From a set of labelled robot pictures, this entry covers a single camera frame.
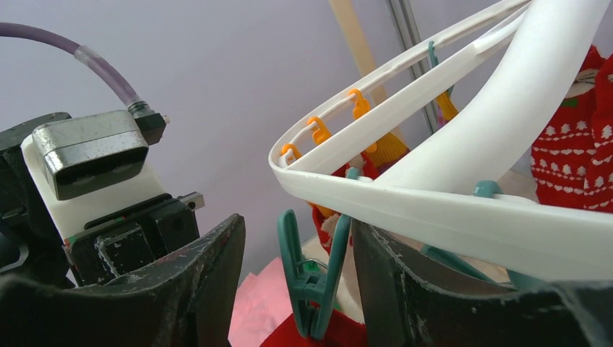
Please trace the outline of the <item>white plastic clip hanger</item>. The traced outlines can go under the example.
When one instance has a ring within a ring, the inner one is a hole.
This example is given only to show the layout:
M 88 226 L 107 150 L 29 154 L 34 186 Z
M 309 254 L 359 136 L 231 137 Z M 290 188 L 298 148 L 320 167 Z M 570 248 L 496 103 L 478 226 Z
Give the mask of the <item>white plastic clip hanger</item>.
M 551 119 L 575 79 L 608 1 L 499 1 L 429 38 L 444 47 L 483 34 L 321 145 L 289 160 L 284 145 L 309 132 L 301 118 L 267 161 L 287 193 L 373 226 L 542 280 L 612 277 L 612 216 L 487 199 L 466 190 L 498 179 Z M 375 180 L 334 172 L 498 50 L 479 93 Z

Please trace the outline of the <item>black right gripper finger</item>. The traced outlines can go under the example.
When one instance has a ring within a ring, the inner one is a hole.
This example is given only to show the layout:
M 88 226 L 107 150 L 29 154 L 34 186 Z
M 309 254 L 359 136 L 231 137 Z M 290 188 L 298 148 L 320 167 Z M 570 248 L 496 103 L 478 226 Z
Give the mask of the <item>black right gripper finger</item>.
M 443 265 L 388 232 L 351 226 L 371 346 L 610 346 L 612 283 L 518 291 Z

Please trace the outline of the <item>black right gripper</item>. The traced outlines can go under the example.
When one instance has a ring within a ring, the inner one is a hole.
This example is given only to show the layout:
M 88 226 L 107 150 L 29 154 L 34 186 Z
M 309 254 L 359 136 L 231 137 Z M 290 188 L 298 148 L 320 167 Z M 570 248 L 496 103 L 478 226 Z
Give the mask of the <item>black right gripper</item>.
M 60 288 L 69 287 L 72 271 L 85 287 L 59 290 L 2 277 L 1 344 L 227 346 L 244 218 L 231 215 L 196 240 L 202 195 L 165 192 L 94 220 L 63 242 L 20 150 L 27 131 L 51 114 L 1 133 L 1 271 Z

